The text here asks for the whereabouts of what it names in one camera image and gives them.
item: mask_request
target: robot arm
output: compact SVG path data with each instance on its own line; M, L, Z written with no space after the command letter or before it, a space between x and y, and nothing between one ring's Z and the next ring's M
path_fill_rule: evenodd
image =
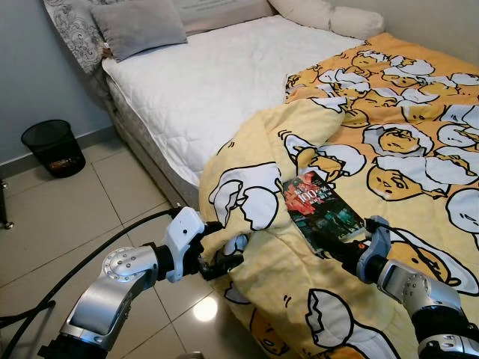
M365 283L402 304L414 325L421 359L479 358L479 330L466 318L459 294L452 287L395 260L388 222L373 216L366 220L370 245L322 241L323 249L342 267Z
M217 222L205 224L194 209L185 207L168 226L162 246L150 243L112 251L103 260L98 278L67 317L60 335L48 347L42 347L39 356L105 358L128 317L133 299L157 280L174 283L198 271L213 279L240 264L242 257L218 268L201 260L200 240L221 228Z

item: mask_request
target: yellow blanket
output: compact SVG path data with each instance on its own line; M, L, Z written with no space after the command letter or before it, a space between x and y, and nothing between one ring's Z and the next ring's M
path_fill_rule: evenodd
M201 214L225 229L205 254L245 257L215 287L272 358L417 357L406 311L290 220L281 184L307 171L399 227L410 243L392 234L389 258L453 286L479 322L478 105L477 67L382 34L290 76L286 104L210 160Z

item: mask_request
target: white mattress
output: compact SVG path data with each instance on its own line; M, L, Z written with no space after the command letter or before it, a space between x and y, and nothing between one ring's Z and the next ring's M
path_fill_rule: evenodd
M360 40L271 16L193 35L103 69L169 165L199 185L208 159L256 111L280 105L287 76Z

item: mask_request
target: baseboard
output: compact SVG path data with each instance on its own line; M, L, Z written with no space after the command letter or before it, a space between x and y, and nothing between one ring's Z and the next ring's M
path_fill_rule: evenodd
M76 138L80 148L84 149L87 147L94 146L100 142L108 141L113 138L116 138L118 134L113 126L106 127L105 129L100 129L95 132L88 133ZM40 166L39 161L33 156L33 153L29 153L13 161L4 163L0 165L0 178L8 178L16 174L31 170Z

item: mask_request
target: mesh waste bin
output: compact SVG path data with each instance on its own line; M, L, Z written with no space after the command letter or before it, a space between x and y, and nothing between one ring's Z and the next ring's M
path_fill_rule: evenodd
M72 176L85 166L85 157L67 121L48 120L33 125L23 133L22 143L54 177Z

